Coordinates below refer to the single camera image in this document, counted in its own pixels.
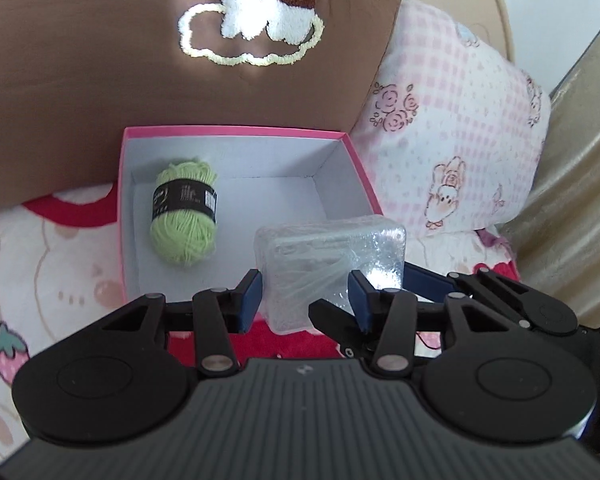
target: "brown cushion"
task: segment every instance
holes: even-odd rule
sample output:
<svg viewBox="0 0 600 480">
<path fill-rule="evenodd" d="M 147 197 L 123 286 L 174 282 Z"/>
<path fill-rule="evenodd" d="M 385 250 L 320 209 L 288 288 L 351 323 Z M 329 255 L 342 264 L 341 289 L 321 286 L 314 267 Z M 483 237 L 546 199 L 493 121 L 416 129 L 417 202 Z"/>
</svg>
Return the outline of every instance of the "brown cushion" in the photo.
<svg viewBox="0 0 600 480">
<path fill-rule="evenodd" d="M 235 3 L 225 1 L 227 9 Z M 249 0 L 241 1 L 251 12 Z M 267 1 L 278 10 L 256 5 L 255 25 L 265 13 L 269 25 L 280 19 L 282 27 L 267 27 L 251 41 L 240 33 L 227 39 L 221 30 L 230 35 L 237 14 L 221 28 L 229 11 L 204 12 L 190 20 L 192 47 L 224 58 L 293 55 L 301 46 L 269 36 L 293 43 L 307 14 L 289 6 L 311 13 L 314 0 Z M 220 0 L 0 0 L 0 208 L 114 180 L 126 126 L 250 124 L 348 132 L 373 83 L 400 0 L 315 0 L 324 23 L 320 41 L 295 63 L 270 66 L 221 66 L 184 54 L 178 20 L 206 3 Z M 251 14 L 240 19 L 243 29 L 254 25 Z M 314 27 L 304 41 L 315 33 Z"/>
</svg>

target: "curtain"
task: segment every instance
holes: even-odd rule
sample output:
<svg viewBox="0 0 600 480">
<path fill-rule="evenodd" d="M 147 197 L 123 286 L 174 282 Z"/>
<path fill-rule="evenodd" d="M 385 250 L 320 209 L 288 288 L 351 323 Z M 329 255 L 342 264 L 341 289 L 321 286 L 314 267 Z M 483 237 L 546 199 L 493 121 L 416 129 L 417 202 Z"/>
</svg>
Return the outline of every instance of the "curtain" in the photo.
<svg viewBox="0 0 600 480">
<path fill-rule="evenodd" d="M 531 194 L 500 231 L 524 283 L 600 326 L 600 33 L 552 95 Z"/>
</svg>

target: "pillow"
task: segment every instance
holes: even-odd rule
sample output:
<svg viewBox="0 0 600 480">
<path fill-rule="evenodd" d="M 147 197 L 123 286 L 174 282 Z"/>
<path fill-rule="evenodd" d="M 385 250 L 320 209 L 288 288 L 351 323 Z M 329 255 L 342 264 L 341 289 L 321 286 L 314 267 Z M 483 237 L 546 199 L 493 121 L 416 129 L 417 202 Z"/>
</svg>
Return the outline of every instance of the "pillow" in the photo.
<svg viewBox="0 0 600 480">
<path fill-rule="evenodd" d="M 405 0 L 351 140 L 382 211 L 410 235 L 478 230 L 522 209 L 550 108 L 468 28 Z"/>
<path fill-rule="evenodd" d="M 111 182 L 126 126 L 349 132 L 401 0 L 0 0 L 0 208 Z"/>
</svg>

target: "transparent plastic box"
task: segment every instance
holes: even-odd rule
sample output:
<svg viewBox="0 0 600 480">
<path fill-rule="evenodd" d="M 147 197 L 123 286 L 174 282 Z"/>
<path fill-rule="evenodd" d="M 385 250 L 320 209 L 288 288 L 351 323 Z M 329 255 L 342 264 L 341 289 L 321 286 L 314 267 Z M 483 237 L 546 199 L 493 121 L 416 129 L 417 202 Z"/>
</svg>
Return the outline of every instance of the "transparent plastic box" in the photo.
<svg viewBox="0 0 600 480">
<path fill-rule="evenodd" d="M 405 247 L 404 227 L 382 215 L 260 228 L 254 240 L 264 278 L 260 314 L 284 335 L 314 330 L 308 307 L 316 300 L 352 313 L 349 272 L 359 269 L 375 288 L 401 288 Z"/>
</svg>

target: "pink gingham pattern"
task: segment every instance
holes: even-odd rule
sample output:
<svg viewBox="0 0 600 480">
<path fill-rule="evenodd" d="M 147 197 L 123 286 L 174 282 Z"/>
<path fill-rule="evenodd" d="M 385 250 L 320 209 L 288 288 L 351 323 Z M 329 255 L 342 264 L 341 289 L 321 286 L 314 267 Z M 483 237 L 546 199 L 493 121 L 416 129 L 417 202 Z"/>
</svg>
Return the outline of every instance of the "pink gingham pattern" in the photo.
<svg viewBox="0 0 600 480">
<path fill-rule="evenodd" d="M 411 235 L 476 230 L 522 209 L 549 112 L 526 73 L 406 0 L 351 138 L 384 213 Z"/>
</svg>

